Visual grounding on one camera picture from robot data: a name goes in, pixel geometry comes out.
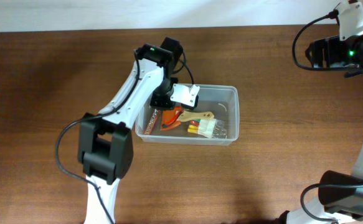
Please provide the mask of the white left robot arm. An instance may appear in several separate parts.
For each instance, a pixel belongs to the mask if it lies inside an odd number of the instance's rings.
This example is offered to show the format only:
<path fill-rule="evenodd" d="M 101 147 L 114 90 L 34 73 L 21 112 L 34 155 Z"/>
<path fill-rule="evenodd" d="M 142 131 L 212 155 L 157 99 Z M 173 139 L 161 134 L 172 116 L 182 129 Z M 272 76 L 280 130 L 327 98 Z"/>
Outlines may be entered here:
<path fill-rule="evenodd" d="M 146 101 L 154 109 L 171 110 L 177 79 L 172 77 L 183 53 L 178 40 L 144 44 L 134 53 L 133 69 L 115 97 L 96 116 L 85 114 L 80 124 L 78 161 L 91 182 L 85 223 L 114 221 L 116 192 L 133 160 L 131 130 Z"/>

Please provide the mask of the clear plastic container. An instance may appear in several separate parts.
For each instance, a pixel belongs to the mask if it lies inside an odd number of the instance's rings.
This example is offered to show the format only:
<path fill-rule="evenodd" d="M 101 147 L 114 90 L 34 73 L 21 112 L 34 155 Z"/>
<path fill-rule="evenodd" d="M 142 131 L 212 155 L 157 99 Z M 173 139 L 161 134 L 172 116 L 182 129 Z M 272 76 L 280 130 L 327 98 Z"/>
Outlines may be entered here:
<path fill-rule="evenodd" d="M 158 116 L 152 131 L 145 135 L 154 110 L 147 100 L 143 109 L 139 112 L 135 122 L 135 132 L 144 142 L 169 143 L 169 144 L 197 144 L 197 145 L 220 145 L 228 146 L 238 139 L 240 129 L 240 108 L 237 89 L 233 86 L 202 85 L 200 84 L 198 93 L 199 100 L 194 112 L 210 111 L 214 118 L 223 122 L 223 129 L 215 131 L 218 138 L 207 138 L 200 134 L 189 133 L 188 125 L 183 122 L 179 126 L 168 131 L 161 129 L 162 115 Z"/>

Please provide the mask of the red handled cutting pliers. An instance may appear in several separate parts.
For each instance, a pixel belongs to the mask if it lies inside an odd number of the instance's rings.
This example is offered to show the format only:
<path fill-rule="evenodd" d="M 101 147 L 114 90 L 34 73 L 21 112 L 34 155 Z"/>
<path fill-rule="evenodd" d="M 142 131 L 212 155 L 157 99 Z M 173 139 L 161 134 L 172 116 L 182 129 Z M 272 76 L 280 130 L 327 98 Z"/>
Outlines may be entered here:
<path fill-rule="evenodd" d="M 181 122 L 177 120 L 177 117 L 181 111 L 181 106 L 176 106 L 173 110 L 164 110 L 162 112 L 161 131 L 167 131 L 179 126 Z"/>

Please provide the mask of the pack of coloured bits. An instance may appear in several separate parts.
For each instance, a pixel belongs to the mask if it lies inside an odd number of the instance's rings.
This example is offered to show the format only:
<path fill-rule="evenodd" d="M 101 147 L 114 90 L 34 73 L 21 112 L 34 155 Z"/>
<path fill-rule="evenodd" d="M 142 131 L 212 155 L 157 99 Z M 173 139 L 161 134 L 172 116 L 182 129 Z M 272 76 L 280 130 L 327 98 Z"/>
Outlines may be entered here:
<path fill-rule="evenodd" d="M 225 123 L 219 119 L 193 120 L 190 122 L 187 132 L 198 134 L 206 138 L 225 139 L 227 137 Z"/>

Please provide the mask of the orange scraper wooden handle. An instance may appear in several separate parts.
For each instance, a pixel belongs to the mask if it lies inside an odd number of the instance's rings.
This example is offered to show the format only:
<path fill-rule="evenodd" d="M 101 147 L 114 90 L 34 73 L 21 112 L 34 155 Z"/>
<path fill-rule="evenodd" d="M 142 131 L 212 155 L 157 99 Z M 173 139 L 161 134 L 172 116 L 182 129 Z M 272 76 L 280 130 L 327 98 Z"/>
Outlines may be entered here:
<path fill-rule="evenodd" d="M 178 114 L 178 117 L 177 117 L 177 120 L 180 121 L 181 123 L 196 120 L 196 119 L 214 119 L 214 114 L 210 111 L 190 112 L 190 111 L 184 110 L 182 108 L 182 111 Z"/>

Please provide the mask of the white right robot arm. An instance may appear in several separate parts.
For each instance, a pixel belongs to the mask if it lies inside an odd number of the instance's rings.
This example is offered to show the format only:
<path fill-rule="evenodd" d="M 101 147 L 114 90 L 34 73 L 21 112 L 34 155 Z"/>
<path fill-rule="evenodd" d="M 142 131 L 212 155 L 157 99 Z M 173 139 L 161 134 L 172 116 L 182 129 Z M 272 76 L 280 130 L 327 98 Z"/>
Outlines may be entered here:
<path fill-rule="evenodd" d="M 363 5 L 360 1 L 341 1 L 319 18 L 336 20 L 337 36 L 315 40 L 305 51 L 310 65 L 295 65 L 313 72 L 344 72 L 345 78 L 363 75 Z M 329 170 L 317 184 L 306 187 L 299 198 L 300 209 L 286 211 L 277 223 L 363 222 L 363 143 L 350 174 Z"/>

